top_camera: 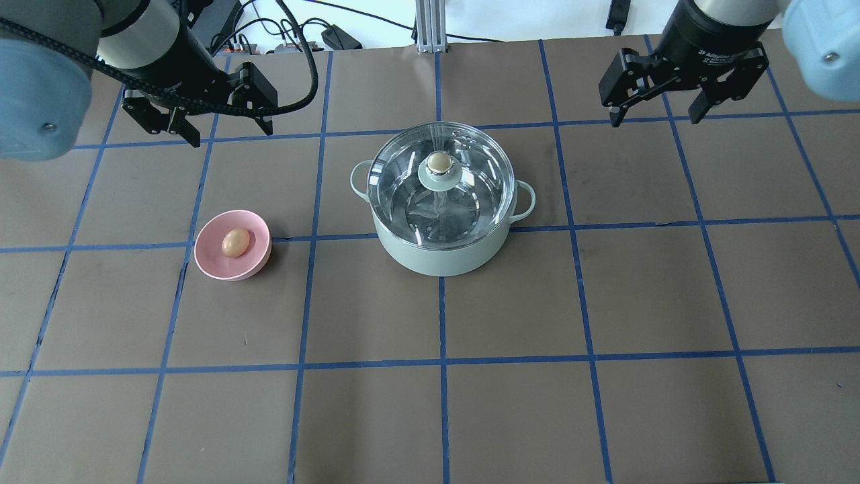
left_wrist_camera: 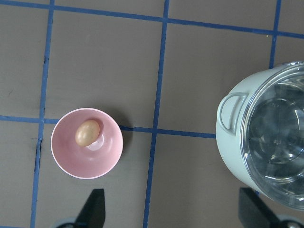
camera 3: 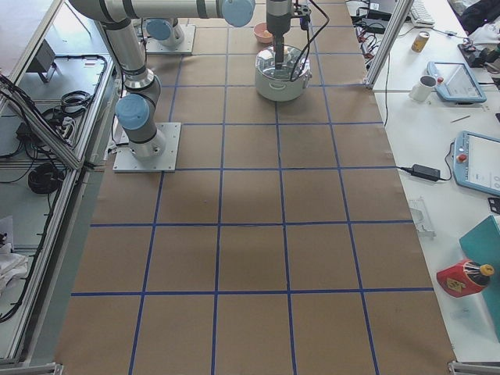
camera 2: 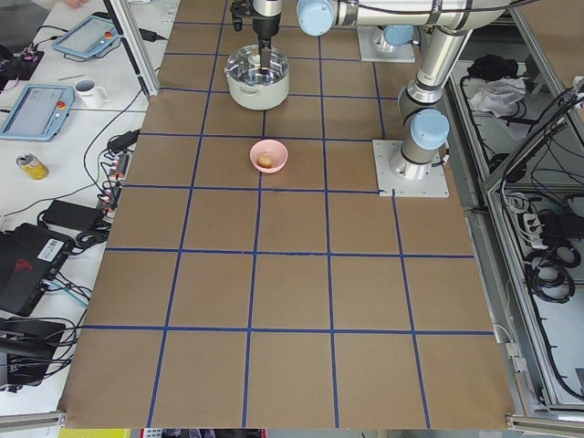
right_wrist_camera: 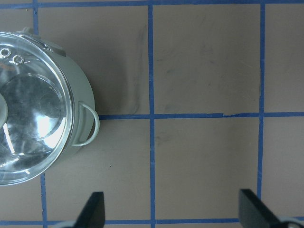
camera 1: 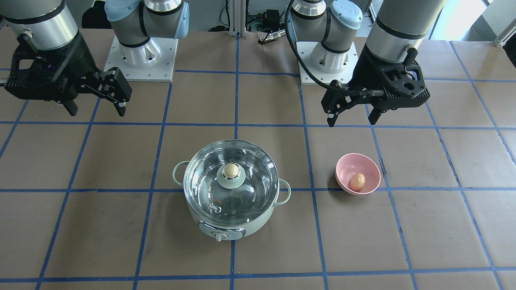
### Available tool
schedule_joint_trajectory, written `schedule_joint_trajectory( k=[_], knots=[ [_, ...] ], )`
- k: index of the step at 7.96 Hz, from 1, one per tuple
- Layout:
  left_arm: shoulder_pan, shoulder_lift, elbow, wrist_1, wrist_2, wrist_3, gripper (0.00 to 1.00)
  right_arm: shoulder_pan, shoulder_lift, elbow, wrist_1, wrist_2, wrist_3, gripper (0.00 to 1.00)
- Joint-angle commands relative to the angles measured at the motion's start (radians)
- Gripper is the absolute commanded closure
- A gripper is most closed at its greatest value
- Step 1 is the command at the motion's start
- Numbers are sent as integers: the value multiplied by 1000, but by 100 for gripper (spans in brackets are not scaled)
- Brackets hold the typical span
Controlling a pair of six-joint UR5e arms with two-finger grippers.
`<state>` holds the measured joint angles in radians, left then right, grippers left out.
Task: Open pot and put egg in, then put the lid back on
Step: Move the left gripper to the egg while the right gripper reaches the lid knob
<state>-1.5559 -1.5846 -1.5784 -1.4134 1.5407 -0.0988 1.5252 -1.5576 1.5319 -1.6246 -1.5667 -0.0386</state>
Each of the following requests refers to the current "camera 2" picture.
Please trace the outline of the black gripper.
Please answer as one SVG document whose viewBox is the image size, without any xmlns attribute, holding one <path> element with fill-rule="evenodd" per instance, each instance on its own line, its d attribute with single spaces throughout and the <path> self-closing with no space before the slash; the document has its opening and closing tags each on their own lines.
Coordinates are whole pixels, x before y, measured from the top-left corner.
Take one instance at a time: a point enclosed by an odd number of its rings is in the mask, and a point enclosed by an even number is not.
<svg viewBox="0 0 584 438">
<path fill-rule="evenodd" d="M 257 16 L 253 29 L 259 40 L 260 68 L 269 69 L 272 57 L 271 38 L 279 31 L 279 16 Z"/>
</svg>

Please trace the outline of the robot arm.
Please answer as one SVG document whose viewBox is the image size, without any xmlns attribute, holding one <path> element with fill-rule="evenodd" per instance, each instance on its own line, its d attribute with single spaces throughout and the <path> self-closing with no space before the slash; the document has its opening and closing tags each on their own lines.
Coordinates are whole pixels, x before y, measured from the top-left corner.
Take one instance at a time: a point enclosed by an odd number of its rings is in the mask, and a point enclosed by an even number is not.
<svg viewBox="0 0 584 438">
<path fill-rule="evenodd" d="M 272 38 L 279 31 L 282 12 L 280 0 L 254 0 L 252 2 L 253 29 L 257 35 L 260 68 L 267 70 L 270 67 L 272 55 Z"/>
<path fill-rule="evenodd" d="M 399 97 L 407 136 L 390 158 L 398 177 L 420 181 L 449 133 L 449 121 L 435 105 L 455 62 L 472 32 L 511 6 L 510 1 L 300 1 L 297 18 L 301 29 L 313 37 L 333 26 L 427 26 L 433 30 L 416 76 Z"/>
</svg>

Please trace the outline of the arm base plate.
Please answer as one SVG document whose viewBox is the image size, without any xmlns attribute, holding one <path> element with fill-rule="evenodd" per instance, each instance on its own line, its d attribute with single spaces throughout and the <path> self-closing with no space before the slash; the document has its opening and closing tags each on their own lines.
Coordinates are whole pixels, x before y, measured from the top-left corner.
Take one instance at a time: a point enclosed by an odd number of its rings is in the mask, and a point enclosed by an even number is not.
<svg viewBox="0 0 584 438">
<path fill-rule="evenodd" d="M 408 162 L 402 156 L 403 141 L 373 140 L 380 196 L 447 198 L 449 190 L 438 150 L 425 164 Z"/>
<path fill-rule="evenodd" d="M 361 61 L 415 62 L 412 25 L 359 26 L 357 31 Z"/>
</svg>

